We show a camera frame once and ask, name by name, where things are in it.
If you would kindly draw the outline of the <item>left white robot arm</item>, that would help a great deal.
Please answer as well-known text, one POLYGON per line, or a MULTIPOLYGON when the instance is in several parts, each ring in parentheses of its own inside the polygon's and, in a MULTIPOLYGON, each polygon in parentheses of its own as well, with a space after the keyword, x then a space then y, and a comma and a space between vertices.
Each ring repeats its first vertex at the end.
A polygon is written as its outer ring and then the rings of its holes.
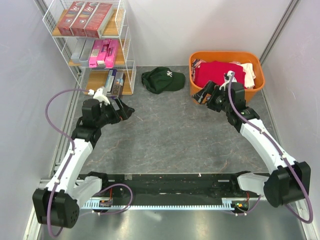
POLYGON ((82 116, 71 135, 69 149, 52 179, 45 188, 38 188, 32 196, 37 221, 47 226, 72 228, 80 209, 93 196, 106 196, 110 191, 108 175, 89 172, 77 184, 80 171, 95 148, 102 128, 127 120, 135 109, 119 98, 117 107, 108 100, 88 99, 83 102, 82 116))

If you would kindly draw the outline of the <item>purple toothpaste box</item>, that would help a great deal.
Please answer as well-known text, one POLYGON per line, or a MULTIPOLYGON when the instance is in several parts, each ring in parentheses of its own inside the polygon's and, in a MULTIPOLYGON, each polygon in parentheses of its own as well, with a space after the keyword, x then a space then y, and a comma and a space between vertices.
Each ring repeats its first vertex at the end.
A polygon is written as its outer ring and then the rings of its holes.
POLYGON ((105 85, 104 85, 105 90, 107 91, 107 93, 110 93, 111 90, 112 90, 116 74, 117 74, 117 70, 116 69, 110 69, 108 71, 108 75, 107 75, 106 82, 105 82, 105 85))

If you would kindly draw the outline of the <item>pink toothpaste box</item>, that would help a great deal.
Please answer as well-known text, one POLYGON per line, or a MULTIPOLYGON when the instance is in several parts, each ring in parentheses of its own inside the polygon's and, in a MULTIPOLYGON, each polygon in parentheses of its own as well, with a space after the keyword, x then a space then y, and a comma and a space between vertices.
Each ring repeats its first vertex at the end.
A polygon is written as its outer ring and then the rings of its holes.
POLYGON ((119 41, 117 39, 112 39, 109 42, 107 55, 104 59, 105 67, 107 69, 114 67, 115 62, 116 62, 118 48, 119 48, 119 41))
POLYGON ((101 42, 101 47, 99 49, 99 53, 98 53, 98 56, 96 59, 96 64, 98 67, 105 66, 105 58, 108 53, 108 48, 109 48, 110 42, 111 42, 111 40, 108 38, 103 39, 101 42))
POLYGON ((97 67, 97 58, 100 52, 100 49, 102 47, 102 40, 101 39, 97 39, 94 41, 90 56, 89 56, 89 60, 88 60, 88 64, 90 68, 96 68, 97 67))

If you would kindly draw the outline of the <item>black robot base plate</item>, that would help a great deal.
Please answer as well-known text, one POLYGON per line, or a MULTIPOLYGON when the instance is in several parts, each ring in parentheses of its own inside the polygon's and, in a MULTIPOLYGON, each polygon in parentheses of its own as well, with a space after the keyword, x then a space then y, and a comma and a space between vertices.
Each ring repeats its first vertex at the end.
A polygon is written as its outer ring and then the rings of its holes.
POLYGON ((213 199, 256 198, 256 193, 241 190, 236 183, 234 173, 168 173, 168 174, 108 174, 107 181, 94 197, 121 198, 131 188, 133 197, 185 195, 201 196, 213 199))

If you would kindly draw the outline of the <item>red white toothpaste box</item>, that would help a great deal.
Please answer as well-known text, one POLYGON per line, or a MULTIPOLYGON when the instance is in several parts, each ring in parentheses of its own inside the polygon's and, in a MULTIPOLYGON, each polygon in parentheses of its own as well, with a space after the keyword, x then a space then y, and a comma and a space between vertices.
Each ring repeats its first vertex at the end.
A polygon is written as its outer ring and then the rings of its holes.
POLYGON ((113 12, 113 4, 105 2, 99 3, 88 24, 84 28, 86 37, 96 39, 101 38, 113 12))

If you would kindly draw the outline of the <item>silver R&O toothpaste box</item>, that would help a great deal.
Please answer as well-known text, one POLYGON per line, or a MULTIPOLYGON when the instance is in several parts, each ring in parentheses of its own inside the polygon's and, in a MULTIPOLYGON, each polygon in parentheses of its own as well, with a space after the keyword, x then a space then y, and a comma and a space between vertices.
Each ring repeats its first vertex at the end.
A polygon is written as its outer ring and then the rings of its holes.
POLYGON ((120 97, 123 92, 126 75, 124 71, 117 71, 114 77, 110 95, 112 97, 120 97))

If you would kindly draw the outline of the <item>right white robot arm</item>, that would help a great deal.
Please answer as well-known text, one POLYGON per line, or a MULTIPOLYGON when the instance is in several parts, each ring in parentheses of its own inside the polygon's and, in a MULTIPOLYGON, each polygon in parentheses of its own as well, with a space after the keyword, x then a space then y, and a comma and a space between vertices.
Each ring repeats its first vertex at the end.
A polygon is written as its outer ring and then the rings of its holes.
POLYGON ((249 171, 239 172, 229 184, 235 197, 246 191, 266 197, 277 208, 309 198, 311 168, 290 156, 271 136, 255 110, 247 106, 245 89, 233 82, 221 87, 212 81, 192 98, 208 109, 225 112, 228 122, 253 146, 267 166, 269 176, 249 171))

